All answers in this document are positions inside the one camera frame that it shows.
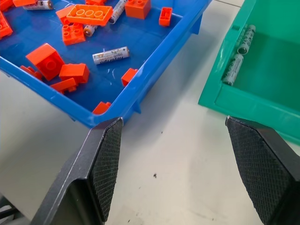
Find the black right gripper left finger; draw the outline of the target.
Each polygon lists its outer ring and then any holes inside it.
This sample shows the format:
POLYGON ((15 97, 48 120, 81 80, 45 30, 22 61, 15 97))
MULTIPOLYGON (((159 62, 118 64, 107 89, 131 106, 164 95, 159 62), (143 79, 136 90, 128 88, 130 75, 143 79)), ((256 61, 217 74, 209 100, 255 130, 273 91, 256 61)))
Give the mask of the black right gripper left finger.
POLYGON ((63 165, 31 225, 105 225, 119 168, 121 117, 92 128, 63 165))

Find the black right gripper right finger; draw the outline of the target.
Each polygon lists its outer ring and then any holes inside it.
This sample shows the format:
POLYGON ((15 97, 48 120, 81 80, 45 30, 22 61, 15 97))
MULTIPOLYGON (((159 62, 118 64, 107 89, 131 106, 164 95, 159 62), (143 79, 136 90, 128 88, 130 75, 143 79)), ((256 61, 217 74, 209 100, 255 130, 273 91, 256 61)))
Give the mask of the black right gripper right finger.
POLYGON ((272 128, 228 116, 243 185, 263 225, 300 225, 300 156, 272 128))

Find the green plastic bin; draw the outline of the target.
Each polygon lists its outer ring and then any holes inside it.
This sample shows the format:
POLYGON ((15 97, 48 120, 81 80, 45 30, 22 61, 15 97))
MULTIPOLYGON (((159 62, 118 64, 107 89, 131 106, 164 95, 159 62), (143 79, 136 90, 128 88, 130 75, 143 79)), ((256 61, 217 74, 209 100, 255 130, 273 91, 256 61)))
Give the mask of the green plastic bin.
POLYGON ((244 0, 198 103, 271 127, 300 145, 300 0, 244 0), (230 86, 222 79, 251 24, 253 41, 230 86))

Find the white AA battery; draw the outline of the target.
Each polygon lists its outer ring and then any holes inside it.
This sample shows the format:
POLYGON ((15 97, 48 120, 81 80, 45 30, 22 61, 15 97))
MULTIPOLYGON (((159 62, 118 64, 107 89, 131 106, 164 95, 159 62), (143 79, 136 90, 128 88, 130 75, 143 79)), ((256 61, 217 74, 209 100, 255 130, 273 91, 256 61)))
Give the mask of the white AA battery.
POLYGON ((242 41, 237 49, 237 53, 241 55, 246 55, 249 52, 255 31, 256 31, 256 27, 254 25, 251 24, 247 26, 242 41))
POLYGON ((130 56, 130 51, 127 46, 112 49, 106 52, 100 52, 92 55, 92 59, 96 65, 110 63, 117 60, 122 60, 130 56))
POLYGON ((97 25, 86 25, 83 28, 83 32, 84 32, 85 36, 92 37, 92 35, 94 34, 94 32, 97 28, 98 28, 97 25))
POLYGON ((25 10, 53 10, 53 3, 51 0, 38 0, 34 4, 23 6, 25 10))
POLYGON ((113 14, 111 18, 109 19, 109 22, 111 24, 115 24, 118 20, 118 18, 121 16, 123 11, 125 10, 125 4, 127 0, 119 0, 118 3, 113 8, 113 14))
POLYGON ((231 59, 228 69, 225 72, 225 75, 222 79, 223 83, 226 83, 230 86, 233 86, 236 77, 238 75, 238 72, 241 68, 241 65, 243 63, 244 57, 241 54, 235 54, 233 58, 231 59))

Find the blue plastic tray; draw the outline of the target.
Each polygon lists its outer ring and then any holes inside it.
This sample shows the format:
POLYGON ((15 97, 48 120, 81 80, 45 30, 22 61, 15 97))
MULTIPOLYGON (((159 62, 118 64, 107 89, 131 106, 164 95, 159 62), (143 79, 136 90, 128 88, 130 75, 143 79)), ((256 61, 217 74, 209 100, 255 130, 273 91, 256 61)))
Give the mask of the blue plastic tray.
POLYGON ((146 18, 122 14, 115 24, 98 28, 83 43, 66 46, 62 23, 54 10, 27 11, 15 7, 4 13, 13 34, 0 40, 0 71, 18 80, 52 105, 88 128, 115 117, 128 120, 139 113, 140 103, 168 67, 191 34, 198 34, 202 15, 212 0, 151 0, 146 18), (159 25, 162 7, 172 8, 169 26, 159 25), (41 82, 20 66, 29 65, 26 55, 48 43, 65 63, 84 63, 90 76, 76 91, 60 94, 51 82, 41 82), (92 55, 127 46, 128 58, 96 65, 92 55), (138 69, 126 87, 121 78, 129 68, 138 69), (96 115, 100 102, 109 109, 96 115))

